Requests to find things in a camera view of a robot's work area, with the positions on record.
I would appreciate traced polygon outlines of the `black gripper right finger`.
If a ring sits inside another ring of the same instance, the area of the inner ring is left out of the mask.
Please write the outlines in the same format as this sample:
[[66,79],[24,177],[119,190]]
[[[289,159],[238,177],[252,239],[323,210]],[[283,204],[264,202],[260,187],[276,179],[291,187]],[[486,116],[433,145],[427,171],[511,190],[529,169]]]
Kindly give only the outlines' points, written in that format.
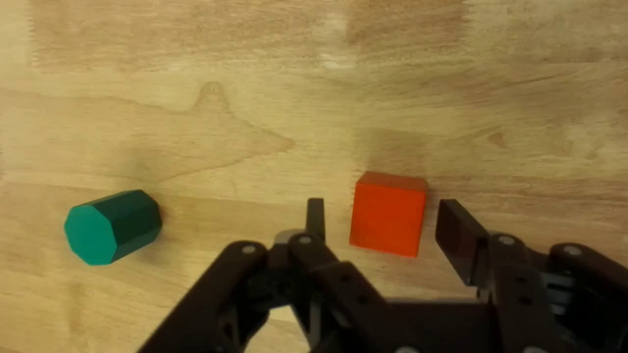
[[436,241],[468,287],[478,287],[484,281],[488,238],[489,232],[462,202],[440,202]]

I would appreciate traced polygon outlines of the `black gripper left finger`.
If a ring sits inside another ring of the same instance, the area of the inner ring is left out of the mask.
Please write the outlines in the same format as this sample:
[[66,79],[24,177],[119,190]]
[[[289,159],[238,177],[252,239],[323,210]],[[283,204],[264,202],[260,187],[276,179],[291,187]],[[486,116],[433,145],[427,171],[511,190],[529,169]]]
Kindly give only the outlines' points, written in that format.
[[311,198],[307,204],[307,232],[321,239],[327,238],[327,212],[323,198]]

